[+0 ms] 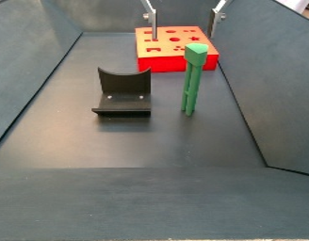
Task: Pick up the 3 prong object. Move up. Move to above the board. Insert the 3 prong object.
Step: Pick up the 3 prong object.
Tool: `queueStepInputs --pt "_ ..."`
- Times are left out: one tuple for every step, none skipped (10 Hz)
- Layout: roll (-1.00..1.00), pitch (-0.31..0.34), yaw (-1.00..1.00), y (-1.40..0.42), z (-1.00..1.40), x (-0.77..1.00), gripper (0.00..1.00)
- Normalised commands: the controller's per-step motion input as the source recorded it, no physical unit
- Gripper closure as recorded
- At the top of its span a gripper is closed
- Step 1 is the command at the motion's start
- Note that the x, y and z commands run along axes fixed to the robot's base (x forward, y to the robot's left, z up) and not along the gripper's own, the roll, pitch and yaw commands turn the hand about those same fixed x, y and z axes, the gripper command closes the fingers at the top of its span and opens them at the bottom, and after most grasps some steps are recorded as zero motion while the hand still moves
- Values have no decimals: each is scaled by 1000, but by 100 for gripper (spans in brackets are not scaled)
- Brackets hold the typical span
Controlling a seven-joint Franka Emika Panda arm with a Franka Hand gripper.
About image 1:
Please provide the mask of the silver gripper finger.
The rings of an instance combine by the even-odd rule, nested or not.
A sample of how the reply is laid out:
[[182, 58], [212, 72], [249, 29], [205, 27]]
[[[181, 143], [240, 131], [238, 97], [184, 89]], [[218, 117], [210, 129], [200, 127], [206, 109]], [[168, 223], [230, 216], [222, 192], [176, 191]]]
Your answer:
[[209, 30], [208, 30], [208, 35], [210, 39], [213, 38], [217, 23], [221, 21], [224, 16], [222, 9], [224, 9], [224, 6], [226, 5], [226, 2], [228, 0], [220, 0], [216, 7], [210, 10]]
[[149, 0], [141, 0], [141, 3], [145, 9], [144, 19], [148, 20], [148, 22], [152, 25], [152, 39], [156, 40], [157, 39], [157, 11], [152, 7]]

